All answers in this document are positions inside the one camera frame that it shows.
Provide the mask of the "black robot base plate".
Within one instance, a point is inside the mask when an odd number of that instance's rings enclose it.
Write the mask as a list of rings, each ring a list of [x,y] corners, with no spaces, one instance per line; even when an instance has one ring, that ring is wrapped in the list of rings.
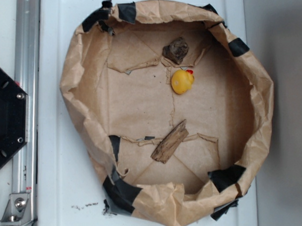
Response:
[[[27,99],[0,68],[0,169],[27,143]]]

